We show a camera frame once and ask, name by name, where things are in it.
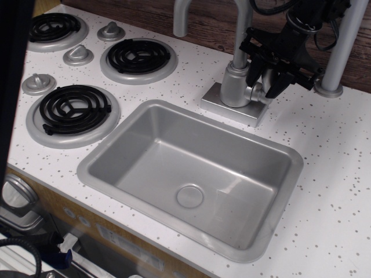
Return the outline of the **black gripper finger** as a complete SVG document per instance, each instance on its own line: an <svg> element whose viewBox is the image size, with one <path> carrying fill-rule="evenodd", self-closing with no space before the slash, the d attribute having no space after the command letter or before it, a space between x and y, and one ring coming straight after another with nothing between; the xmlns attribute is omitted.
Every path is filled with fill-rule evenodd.
<svg viewBox="0 0 371 278"><path fill-rule="evenodd" d="M266 61L259 54L251 57L251 63L246 76L246 84L253 86L261 77L264 69L266 68Z"/></svg>
<svg viewBox="0 0 371 278"><path fill-rule="evenodd" d="M294 84L296 77L290 72L278 72L278 78L268 91L265 91L266 98L276 98L280 95L290 84Z"/></svg>

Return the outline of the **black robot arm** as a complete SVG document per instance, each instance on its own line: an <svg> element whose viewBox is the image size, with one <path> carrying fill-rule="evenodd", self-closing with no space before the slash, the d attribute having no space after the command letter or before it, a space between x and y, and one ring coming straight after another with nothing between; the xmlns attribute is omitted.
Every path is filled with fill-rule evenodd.
<svg viewBox="0 0 371 278"><path fill-rule="evenodd" d="M289 1L279 7L260 9L255 1L253 10L263 16L286 12L286 24L279 33L249 27L240 49L251 59L246 83L253 87L264 73L272 73L272 83L266 92L268 99L276 98L295 83L311 90L315 81L324 76L322 68L307 52L309 37L316 38L324 23L329 23L336 38L336 20L344 17L349 1Z"/></svg>

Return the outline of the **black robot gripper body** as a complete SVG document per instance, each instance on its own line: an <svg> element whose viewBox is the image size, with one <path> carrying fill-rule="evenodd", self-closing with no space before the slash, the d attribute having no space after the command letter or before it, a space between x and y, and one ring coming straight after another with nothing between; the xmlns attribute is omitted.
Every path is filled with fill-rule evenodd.
<svg viewBox="0 0 371 278"><path fill-rule="evenodd" d="M249 27L239 48L250 59L255 54L261 55L267 63L266 68L290 72L296 77L295 83L311 90L318 77L324 74L324 69L309 55L306 43L322 26L320 21L287 14L286 24L279 33Z"/></svg>

